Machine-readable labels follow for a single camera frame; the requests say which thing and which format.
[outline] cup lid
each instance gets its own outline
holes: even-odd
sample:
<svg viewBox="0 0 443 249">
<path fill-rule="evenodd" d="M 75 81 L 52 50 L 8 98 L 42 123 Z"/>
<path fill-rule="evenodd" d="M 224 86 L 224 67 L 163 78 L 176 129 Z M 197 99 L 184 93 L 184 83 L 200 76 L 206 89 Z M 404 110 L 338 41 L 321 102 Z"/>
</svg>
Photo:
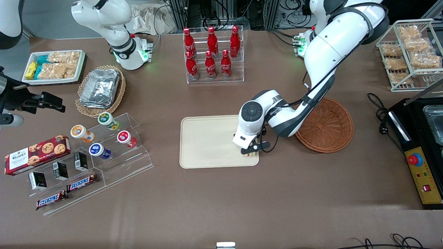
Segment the cup lid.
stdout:
<svg viewBox="0 0 443 249">
<path fill-rule="evenodd" d="M 98 115 L 98 123 L 101 125 L 109 125 L 112 122 L 112 114 L 108 112 L 102 112 Z"/>
<path fill-rule="evenodd" d="M 105 151 L 105 148 L 100 143 L 92 144 L 89 147 L 89 154 L 91 154 L 91 156 L 100 156 L 103 154 L 103 151 Z"/>
<path fill-rule="evenodd" d="M 131 139 L 131 134 L 127 131 L 121 131 L 117 135 L 117 141 L 119 141 L 122 144 L 127 143 Z"/>
<path fill-rule="evenodd" d="M 74 125 L 74 127 L 71 129 L 71 136 L 73 138 L 81 138 L 86 134 L 86 128 L 81 125 Z"/>
</svg>

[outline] small black box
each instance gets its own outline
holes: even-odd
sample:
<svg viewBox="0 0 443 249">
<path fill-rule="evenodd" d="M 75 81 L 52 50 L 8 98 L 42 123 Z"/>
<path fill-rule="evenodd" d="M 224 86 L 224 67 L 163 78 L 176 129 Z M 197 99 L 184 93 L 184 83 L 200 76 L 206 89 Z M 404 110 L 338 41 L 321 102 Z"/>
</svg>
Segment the small black box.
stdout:
<svg viewBox="0 0 443 249">
<path fill-rule="evenodd" d="M 74 153 L 75 169 L 86 171 L 88 170 L 88 158 L 81 152 Z"/>
<path fill-rule="evenodd" d="M 39 172 L 31 172 L 28 174 L 29 183 L 32 190 L 44 190 L 46 189 L 45 174 Z"/>
<path fill-rule="evenodd" d="M 59 180 L 67 180 L 68 170 L 66 169 L 66 164 L 55 162 L 52 164 L 52 170 L 54 171 L 54 178 Z"/>
</svg>

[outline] coca-cola bottle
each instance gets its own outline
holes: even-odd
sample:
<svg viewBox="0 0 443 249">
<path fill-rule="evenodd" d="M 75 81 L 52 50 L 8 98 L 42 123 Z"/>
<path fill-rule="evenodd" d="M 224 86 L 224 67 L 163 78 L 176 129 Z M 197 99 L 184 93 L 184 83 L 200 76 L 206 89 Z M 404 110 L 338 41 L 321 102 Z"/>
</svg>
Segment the coca-cola bottle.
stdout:
<svg viewBox="0 0 443 249">
<path fill-rule="evenodd" d="M 213 26 L 209 26 L 208 28 L 208 48 L 209 51 L 212 53 L 212 57 L 213 58 L 217 58 L 218 57 L 218 41 L 217 41 L 217 37 L 214 34 L 215 30 Z"/>
<path fill-rule="evenodd" d="M 198 79 L 199 74 L 197 71 L 197 64 L 195 63 L 195 60 L 192 58 L 191 52 L 186 52 L 186 69 L 188 70 L 190 80 Z"/>
<path fill-rule="evenodd" d="M 231 57 L 237 58 L 238 51 L 240 50 L 240 36 L 238 36 L 238 27 L 232 27 L 232 35 L 231 35 Z"/>
<path fill-rule="evenodd" d="M 185 39 L 184 39 L 184 43 L 185 43 L 185 50 L 186 52 L 191 52 L 192 54 L 192 58 L 197 58 L 197 51 L 195 50 L 195 43 L 194 43 L 194 38 L 192 38 L 189 28 L 184 28 L 183 29 L 183 33 L 185 34 Z"/>
<path fill-rule="evenodd" d="M 223 58 L 221 60 L 221 75 L 227 79 L 231 77 L 231 59 L 229 58 L 229 52 L 227 49 L 223 50 Z"/>
<path fill-rule="evenodd" d="M 215 72 L 215 61 L 214 58 L 212 58 L 211 51 L 206 51 L 205 65 L 208 78 L 215 79 L 217 77 L 217 73 Z"/>
</svg>

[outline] table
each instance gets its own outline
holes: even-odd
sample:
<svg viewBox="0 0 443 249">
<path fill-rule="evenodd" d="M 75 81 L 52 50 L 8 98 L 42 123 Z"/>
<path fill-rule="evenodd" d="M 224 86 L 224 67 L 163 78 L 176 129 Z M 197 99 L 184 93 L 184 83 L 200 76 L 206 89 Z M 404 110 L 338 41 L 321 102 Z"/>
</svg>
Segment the table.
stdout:
<svg viewBox="0 0 443 249">
<path fill-rule="evenodd" d="M 104 39 L 31 39 L 31 51 L 82 49 L 86 72 L 119 66 Z M 51 217 L 34 211 L 24 195 L 28 183 L 0 176 L 2 248 L 214 248 L 235 241 L 239 249 L 328 248 L 358 245 L 352 238 L 392 242 L 390 233 L 414 236 L 441 247 L 442 211 L 424 211 L 404 156 L 378 133 L 377 94 L 387 107 L 413 93 L 391 93 L 374 45 L 358 48 L 337 69 L 328 97 L 351 114 L 354 137 L 345 149 L 320 154 L 295 137 L 279 140 L 254 167 L 182 169 L 180 121 L 185 117 L 237 114 L 264 89 L 287 101 L 306 92 L 304 63 L 291 47 L 265 31 L 246 32 L 245 82 L 187 85 L 181 35 L 165 35 L 153 62 L 123 73 L 125 97 L 115 112 L 140 123 L 152 169 Z M 77 123 L 96 125 L 74 105 L 78 85 L 33 87 L 63 98 L 66 113 L 24 113 L 21 128 L 0 131 L 0 154 L 53 135 Z M 274 136 L 269 132 L 273 143 Z"/>
</svg>

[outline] wicker basket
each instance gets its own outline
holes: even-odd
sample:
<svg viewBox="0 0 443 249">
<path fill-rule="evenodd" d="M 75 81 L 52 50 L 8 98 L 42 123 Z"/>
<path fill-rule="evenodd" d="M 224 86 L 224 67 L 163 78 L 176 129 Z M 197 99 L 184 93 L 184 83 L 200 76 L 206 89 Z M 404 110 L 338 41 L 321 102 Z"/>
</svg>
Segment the wicker basket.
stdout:
<svg viewBox="0 0 443 249">
<path fill-rule="evenodd" d="M 295 135 L 311 150 L 333 153 L 349 144 L 354 135 L 354 123 L 341 104 L 324 97 Z"/>
<path fill-rule="evenodd" d="M 115 70 L 115 71 L 119 72 L 119 74 L 120 74 L 120 79 L 119 79 L 119 82 L 118 82 L 118 89 L 117 89 L 117 92 L 116 92 L 116 94 L 115 94 L 116 97 L 115 97 L 114 104 L 113 104 L 111 107 L 109 107 L 108 109 L 84 107 L 84 106 L 80 103 L 80 99 L 77 99 L 77 100 L 75 101 L 75 105 L 77 106 L 77 110 L 78 110 L 79 112 L 81 112 L 81 113 L 83 113 L 83 114 L 89 116 L 89 117 L 98 117 L 98 115 L 99 115 L 100 113 L 102 113 L 102 112 L 113 113 L 113 112 L 117 109 L 118 105 L 120 104 L 121 99 L 123 98 L 123 95 L 124 95 L 124 90 L 125 90 L 125 88 L 126 88 L 126 80 L 124 79 L 123 73 L 120 71 L 120 69 L 118 69 L 118 68 L 116 68 L 116 67 L 114 67 L 114 66 L 109 66 L 109 65 L 107 65 L 107 66 L 99 66 L 99 67 L 96 68 L 96 69 L 101 69 L 101 70 L 109 70 L 109 69 L 112 69 L 112 70 Z M 79 97 L 80 97 L 80 95 L 81 95 L 82 92 L 83 92 L 83 89 L 84 89 L 84 87 L 85 87 L 86 82 L 88 81 L 88 78 L 89 78 L 89 75 L 90 75 L 90 74 L 91 74 L 91 72 L 89 72 L 89 74 L 83 79 L 83 81 L 82 81 L 80 87 L 78 88 L 77 93 L 78 93 L 78 96 L 79 96 Z"/>
</svg>

